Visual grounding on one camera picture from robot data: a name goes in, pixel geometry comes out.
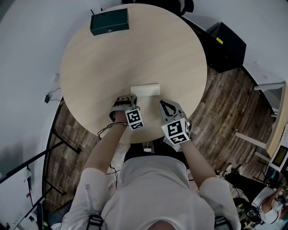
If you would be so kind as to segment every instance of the hardwood floor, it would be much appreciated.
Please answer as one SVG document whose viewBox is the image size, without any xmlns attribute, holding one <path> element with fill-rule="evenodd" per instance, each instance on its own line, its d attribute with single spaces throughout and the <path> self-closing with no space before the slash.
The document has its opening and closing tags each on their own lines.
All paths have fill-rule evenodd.
<svg viewBox="0 0 288 230">
<path fill-rule="evenodd" d="M 255 148 L 234 135 L 235 132 L 240 132 L 266 142 L 271 133 L 273 118 L 270 116 L 268 102 L 258 91 L 254 91 L 253 87 L 252 81 L 241 69 L 219 74 L 208 67 L 204 95 L 189 119 L 194 144 L 215 170 L 224 170 L 229 163 L 235 167 L 241 164 L 245 168 L 244 176 L 249 178 L 257 177 L 261 170 L 261 164 L 258 163 L 261 159 L 254 155 L 254 151 L 264 150 Z M 50 155 L 48 181 L 66 191 L 67 195 L 61 196 L 52 190 L 47 199 L 62 205 L 74 197 L 82 168 L 98 139 L 73 118 L 65 103 L 62 105 L 55 129 L 71 145 L 82 150 L 77 154 L 62 145 Z M 52 146 L 57 142 L 59 139 L 53 136 L 50 144 Z M 121 168 L 128 148 L 129 145 L 119 144 L 112 161 L 116 170 Z M 113 174 L 108 176 L 108 182 L 109 190 L 113 193 Z M 193 182 L 191 189 L 197 189 Z M 237 195 L 235 189 L 231 188 L 231 192 L 233 196 Z M 46 204 L 51 206 L 51 210 L 57 207 L 50 201 Z"/>
</svg>

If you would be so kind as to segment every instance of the white roll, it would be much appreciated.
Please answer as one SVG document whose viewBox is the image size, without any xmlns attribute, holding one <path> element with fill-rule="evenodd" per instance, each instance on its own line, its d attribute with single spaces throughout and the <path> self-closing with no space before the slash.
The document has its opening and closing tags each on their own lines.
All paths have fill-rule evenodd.
<svg viewBox="0 0 288 230">
<path fill-rule="evenodd" d="M 130 86 L 130 92 L 138 97 L 156 96 L 160 95 L 160 85 L 156 83 Z"/>
</svg>

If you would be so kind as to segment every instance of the round wooden table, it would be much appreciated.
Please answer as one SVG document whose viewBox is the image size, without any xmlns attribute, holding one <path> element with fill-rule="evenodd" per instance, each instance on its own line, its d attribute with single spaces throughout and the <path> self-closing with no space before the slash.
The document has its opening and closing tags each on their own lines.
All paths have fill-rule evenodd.
<svg viewBox="0 0 288 230">
<path fill-rule="evenodd" d="M 147 142 L 164 136 L 161 99 L 179 103 L 187 117 L 194 112 L 205 89 L 206 59 L 198 37 L 178 16 L 147 4 L 106 11 L 122 8 L 128 8 L 129 30 L 93 36 L 89 20 L 72 37 L 60 83 L 72 115 L 95 135 L 112 123 L 111 106 L 130 86 L 159 83 L 160 96 L 138 97 L 144 127 L 127 128 L 120 140 Z"/>
</svg>

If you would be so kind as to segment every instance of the person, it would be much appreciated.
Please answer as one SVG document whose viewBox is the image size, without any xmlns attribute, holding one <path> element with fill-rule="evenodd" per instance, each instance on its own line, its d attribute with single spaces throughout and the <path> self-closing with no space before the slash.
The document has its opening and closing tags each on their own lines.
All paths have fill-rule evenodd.
<svg viewBox="0 0 288 230">
<path fill-rule="evenodd" d="M 123 111 L 116 111 L 115 118 L 127 123 Z M 125 129 L 113 125 L 92 150 L 62 230 L 90 229 L 91 215 L 101 215 L 101 229 L 109 230 L 212 230 L 217 216 L 233 230 L 241 228 L 228 183 L 216 177 L 192 141 L 180 144 L 183 153 L 163 138 L 153 141 L 155 154 L 131 144 L 110 197 L 106 173 Z M 186 160 L 198 194 L 189 187 Z"/>
<path fill-rule="evenodd" d="M 276 190 L 258 181 L 242 176 L 243 167 L 240 166 L 236 172 L 232 172 L 232 165 L 228 165 L 223 176 L 225 180 L 235 188 L 240 189 L 248 198 L 252 206 L 258 208 L 260 218 L 267 224 L 277 220 L 288 219 L 288 209 L 276 199 L 284 194 L 282 187 Z"/>
</svg>

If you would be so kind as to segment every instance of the white t-shirt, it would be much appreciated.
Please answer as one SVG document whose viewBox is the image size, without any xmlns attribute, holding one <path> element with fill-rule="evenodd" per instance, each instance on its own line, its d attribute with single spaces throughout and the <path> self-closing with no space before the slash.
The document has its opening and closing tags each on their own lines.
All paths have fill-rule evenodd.
<svg viewBox="0 0 288 230">
<path fill-rule="evenodd" d="M 144 156 L 123 164 L 111 198 L 106 175 L 95 168 L 85 169 L 62 230 L 86 229 L 93 214 L 87 203 L 87 185 L 93 208 L 104 220 L 103 229 L 146 230 L 166 220 L 176 230 L 212 230 L 215 216 L 225 216 L 234 230 L 241 228 L 226 181 L 208 178 L 197 194 L 189 188 L 182 162 L 167 156 Z"/>
<path fill-rule="evenodd" d="M 268 196 L 271 196 L 274 192 L 275 190 L 267 186 L 258 194 L 258 196 L 253 200 L 252 203 L 253 206 L 259 208 L 260 217 L 266 224 L 272 224 L 276 220 L 278 220 L 280 218 L 281 211 L 283 208 L 283 205 L 280 202 L 274 200 L 274 202 L 272 203 L 272 209 L 268 213 L 265 214 L 263 213 L 262 204 L 264 200 Z"/>
</svg>

